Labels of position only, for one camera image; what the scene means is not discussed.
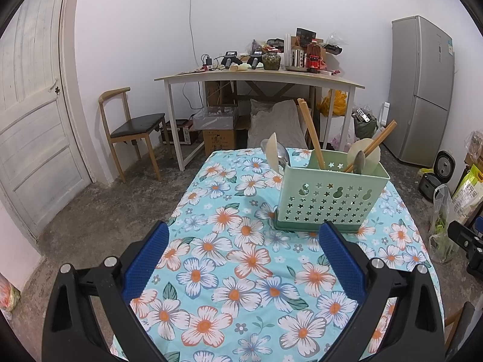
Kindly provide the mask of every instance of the glass jar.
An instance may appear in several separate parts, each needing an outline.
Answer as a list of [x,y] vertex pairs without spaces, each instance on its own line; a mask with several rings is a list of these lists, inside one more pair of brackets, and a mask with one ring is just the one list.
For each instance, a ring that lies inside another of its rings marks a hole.
[[266,71],[278,71],[281,57],[277,52],[268,52],[262,55],[263,69]]

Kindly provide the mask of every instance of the tablecloth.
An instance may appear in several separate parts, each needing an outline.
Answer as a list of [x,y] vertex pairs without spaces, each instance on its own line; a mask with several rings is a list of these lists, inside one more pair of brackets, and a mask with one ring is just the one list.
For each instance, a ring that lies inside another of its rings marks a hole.
[[[289,152],[299,167],[311,153]],[[282,178],[259,148],[217,151],[177,205],[170,243],[130,303],[168,361],[317,361],[349,321],[357,302],[344,294],[317,233],[272,227]],[[391,182],[359,231],[344,236],[390,268],[423,263],[442,310],[438,277]],[[363,357],[376,352],[394,304],[387,301]],[[110,350],[125,358],[116,339]]]

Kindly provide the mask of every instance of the metal screw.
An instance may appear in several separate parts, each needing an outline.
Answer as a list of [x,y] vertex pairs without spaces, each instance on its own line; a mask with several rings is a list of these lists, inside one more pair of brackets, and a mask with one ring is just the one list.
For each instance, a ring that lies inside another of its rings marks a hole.
[[60,267],[60,272],[62,274],[66,274],[67,272],[69,272],[71,270],[71,265],[70,264],[63,264],[61,267]]
[[384,267],[384,262],[381,259],[372,259],[370,263],[373,265],[374,268],[381,269]]
[[117,264],[117,258],[110,256],[104,260],[104,265],[106,267],[114,267]]
[[427,268],[425,265],[419,264],[418,265],[418,271],[422,274],[427,274]]

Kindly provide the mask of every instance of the chopsticks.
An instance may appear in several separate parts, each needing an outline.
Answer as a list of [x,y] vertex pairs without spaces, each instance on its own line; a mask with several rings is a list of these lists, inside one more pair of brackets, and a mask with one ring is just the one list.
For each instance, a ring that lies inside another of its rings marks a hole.
[[[380,134],[379,136],[377,136],[373,142],[371,144],[369,144],[369,146],[364,150],[364,155],[366,156],[366,158],[368,157],[368,155],[373,152],[376,147],[381,144],[385,138],[388,137],[388,135],[393,131],[393,129],[398,125],[398,123],[396,121],[391,121],[390,124],[386,127],[386,129],[384,129]],[[350,163],[345,169],[344,169],[344,173],[350,173],[352,171],[354,167],[354,162]]]
[[310,139],[312,140],[313,150],[317,156],[317,161],[319,162],[319,167],[321,170],[325,170],[324,157],[322,155],[322,150],[320,149],[319,138],[317,137],[317,132],[315,131],[315,126],[313,125],[312,117],[310,116],[310,110],[307,106],[307,102],[303,98],[297,99],[300,110],[302,110],[302,115],[307,124],[307,129],[309,130]]

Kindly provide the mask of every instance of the silver refrigerator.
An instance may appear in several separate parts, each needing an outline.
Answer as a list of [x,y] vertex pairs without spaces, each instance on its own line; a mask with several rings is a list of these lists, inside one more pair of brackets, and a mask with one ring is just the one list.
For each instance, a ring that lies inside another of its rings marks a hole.
[[398,125],[384,143],[399,160],[432,167],[453,93],[453,40],[421,16],[393,21],[392,28],[387,121]]

